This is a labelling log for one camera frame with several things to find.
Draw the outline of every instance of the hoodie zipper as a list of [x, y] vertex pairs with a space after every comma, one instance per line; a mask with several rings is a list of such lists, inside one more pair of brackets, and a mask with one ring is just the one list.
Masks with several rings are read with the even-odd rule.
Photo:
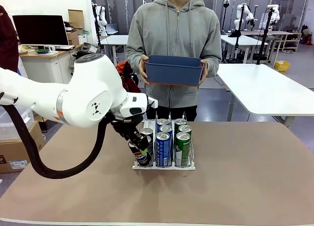
[[[177, 29], [176, 29], [176, 43], [175, 43], [175, 51], [174, 51], [174, 55], [176, 54], [177, 51], [177, 41], [178, 41], [178, 31], [179, 31], [179, 15], [180, 15], [180, 11], [177, 11]], [[169, 109], [170, 109], [170, 104], [171, 104], [171, 89], [172, 89], [172, 85], [170, 85], [170, 89], [169, 89]]]

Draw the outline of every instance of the black pants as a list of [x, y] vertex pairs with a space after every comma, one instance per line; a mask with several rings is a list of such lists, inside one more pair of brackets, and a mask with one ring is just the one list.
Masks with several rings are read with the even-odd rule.
[[168, 107], [161, 107], [159, 106], [157, 109], [150, 108], [147, 110], [146, 115], [147, 119], [155, 119], [156, 112], [158, 115], [158, 119], [169, 118], [169, 114], [171, 112], [171, 119], [175, 120], [178, 118], [182, 118], [183, 113], [186, 115], [186, 119], [188, 122], [193, 122], [197, 116], [196, 112], [197, 106], [193, 107], [180, 107], [180, 108], [168, 108]]

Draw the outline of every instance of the green can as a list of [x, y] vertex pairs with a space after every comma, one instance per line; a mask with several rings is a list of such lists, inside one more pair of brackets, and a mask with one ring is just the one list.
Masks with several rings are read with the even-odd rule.
[[188, 125], [183, 125], [179, 127], [179, 132], [188, 133], [192, 137], [192, 127]]
[[187, 121], [185, 119], [176, 119], [175, 120], [175, 130], [174, 130], [174, 138], [177, 137], [177, 134], [180, 132], [179, 127], [187, 125]]
[[191, 135], [186, 132], [179, 132], [176, 136], [176, 140], [176, 163], [178, 166], [185, 167], [188, 165], [188, 156], [191, 147]]

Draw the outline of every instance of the white wall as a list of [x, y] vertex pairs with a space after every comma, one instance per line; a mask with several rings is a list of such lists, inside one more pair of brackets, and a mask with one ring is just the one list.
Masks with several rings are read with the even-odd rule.
[[310, 32], [314, 33], [314, 0], [308, 0], [308, 6], [306, 8], [303, 24], [307, 25], [310, 29]]
[[0, 5], [10, 14], [62, 15], [64, 21], [69, 20], [68, 9], [82, 10], [88, 42], [97, 42], [91, 0], [0, 0]]

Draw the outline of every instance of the brown table surface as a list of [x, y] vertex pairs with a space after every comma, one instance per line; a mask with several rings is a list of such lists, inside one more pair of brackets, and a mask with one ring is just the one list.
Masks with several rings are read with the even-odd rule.
[[[80, 48], [82, 45], [78, 45], [78, 46], [75, 46], [74, 49], [72, 50], [76, 50], [78, 48]], [[64, 55], [68, 52], [71, 52], [72, 50], [68, 50], [68, 51], [58, 51], [58, 53], [54, 54], [54, 55], [44, 55], [44, 54], [38, 54], [36, 53], [35, 51], [32, 51], [32, 52], [28, 52], [28, 54], [22, 54], [20, 55], [21, 58], [23, 57], [44, 57], [44, 58], [56, 58], [56, 57], [59, 57], [61, 55]]]
[[[132, 170], [126, 141], [108, 127], [99, 157], [79, 175], [51, 180], [29, 165], [0, 199], [0, 218], [74, 225], [314, 223], [314, 157], [286, 127], [191, 126], [195, 171]], [[96, 127], [63, 126], [41, 157], [54, 169], [73, 167], [95, 138]]]

